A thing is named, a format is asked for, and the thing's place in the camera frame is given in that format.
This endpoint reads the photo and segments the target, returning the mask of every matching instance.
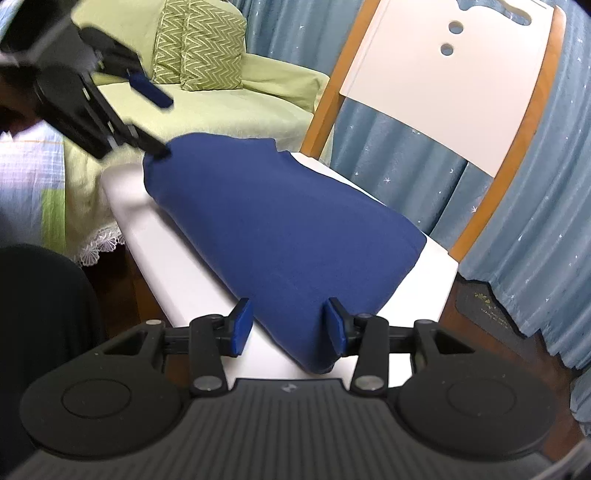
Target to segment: person's hand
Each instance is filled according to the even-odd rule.
[[[14,136],[39,123],[34,105],[29,91],[10,85],[0,74],[0,131]]]

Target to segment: dark brown floor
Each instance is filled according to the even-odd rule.
[[[124,248],[120,247],[113,253],[102,254],[98,265],[85,268],[85,272],[98,295],[110,336],[115,336],[136,325],[140,318],[164,319],[158,306],[150,303],[150,291],[141,281],[141,277],[127,268]],[[138,312],[134,300],[134,281],[138,297],[144,300],[139,302],[144,308],[142,312]],[[574,378],[574,372],[567,369],[558,357],[550,356],[540,338],[537,338],[537,361],[535,363],[525,362],[516,353],[457,312],[455,308],[456,292],[457,282],[452,288],[440,323],[475,345],[522,365],[541,378],[556,393],[559,401],[558,415],[544,451],[552,460],[562,458],[583,438],[579,426],[569,410],[569,385]],[[181,359],[175,359],[169,365],[169,378],[182,384],[183,378],[187,375],[186,366],[186,363]]]

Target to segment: wooden chair frame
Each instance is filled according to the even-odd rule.
[[[359,10],[333,74],[330,77],[329,84],[326,86],[324,95],[302,143],[300,152],[308,157],[320,158],[322,149],[328,140],[340,108],[345,101],[345,97],[340,94],[341,87],[351,68],[353,59],[357,55],[357,51],[369,24],[378,9],[379,2],[380,0],[365,0]],[[450,256],[457,262],[461,262],[466,256],[468,250],[476,242],[493,213],[495,213],[534,138],[544,113],[544,108],[550,97],[550,92],[552,91],[552,85],[562,52],[565,30],[566,15],[560,7],[554,7],[544,59],[529,105],[501,168],[492,181],[476,213],[472,216],[468,225],[466,225],[464,231],[449,251]]]

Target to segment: round black disc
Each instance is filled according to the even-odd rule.
[[[145,360],[86,357],[41,377],[21,401],[21,419],[43,448],[76,458],[133,452],[171,429],[178,389]]]
[[[556,410],[540,380],[484,352],[440,359],[411,377],[397,398],[415,435],[475,460],[517,458],[540,446]]]

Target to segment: white chair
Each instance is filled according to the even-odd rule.
[[[519,0],[520,4],[526,4],[528,1],[534,2]],[[368,49],[369,40],[364,40],[364,37],[375,36],[376,24],[379,25],[383,20],[389,4],[392,4],[389,0],[382,0],[381,5],[379,0],[365,0],[301,151],[294,153],[294,157],[306,167],[354,188],[358,187],[315,159],[320,157],[344,100],[341,94],[343,83],[347,82],[348,89],[351,90],[352,80],[348,78],[350,70],[357,75],[359,65],[361,70],[364,68],[359,58],[366,54]],[[499,15],[490,10],[484,17],[487,18],[489,13]],[[532,85],[531,100],[526,102],[527,108],[521,125],[518,126],[515,139],[504,161],[502,158],[499,163],[500,168],[488,194],[449,253],[427,238],[427,245],[416,266],[379,312],[391,325],[412,326],[417,319],[439,320],[456,277],[458,262],[476,241],[511,183],[541,119],[560,58],[565,25],[564,12],[556,8],[553,15],[550,13],[550,18],[551,28],[548,25],[549,30],[546,32],[547,37],[542,48],[545,53],[542,55],[543,59],[540,58],[539,75]],[[445,142],[445,139],[439,138],[439,141]],[[204,314],[228,314],[232,310],[236,299],[196,254],[173,221],[160,211],[145,191],[141,165],[128,164],[107,169],[102,176],[102,185],[124,235],[128,251],[173,326],[188,325],[193,318]],[[140,311],[144,310],[141,304],[139,307]],[[345,385],[348,385],[355,362],[356,358],[339,360],[327,377],[342,378]],[[400,385],[411,375],[408,356],[391,355],[390,362],[389,384]],[[232,385],[237,377],[311,377],[284,354],[257,325],[251,332],[243,355],[237,359],[224,359],[224,363],[229,385]]]

